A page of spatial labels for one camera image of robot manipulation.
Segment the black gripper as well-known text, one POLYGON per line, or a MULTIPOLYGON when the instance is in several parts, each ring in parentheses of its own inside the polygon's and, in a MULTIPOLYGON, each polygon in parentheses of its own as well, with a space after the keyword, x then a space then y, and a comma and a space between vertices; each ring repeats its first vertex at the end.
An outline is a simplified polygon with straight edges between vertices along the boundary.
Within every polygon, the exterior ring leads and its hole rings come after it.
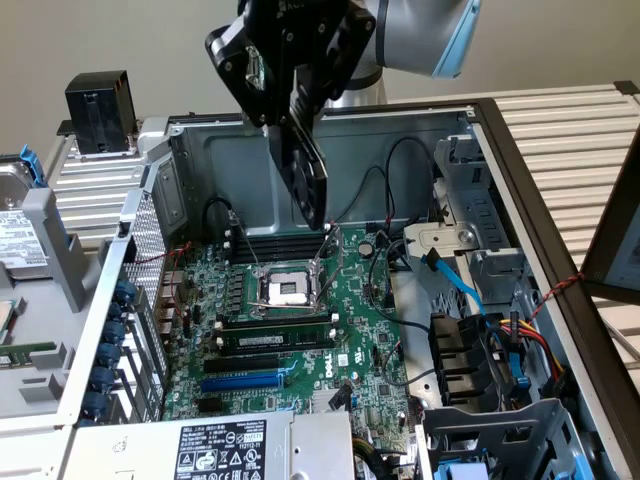
POLYGON ((312 118, 342 95, 375 27, 362 1, 241 1, 205 49, 250 122, 281 127, 292 98, 312 118))

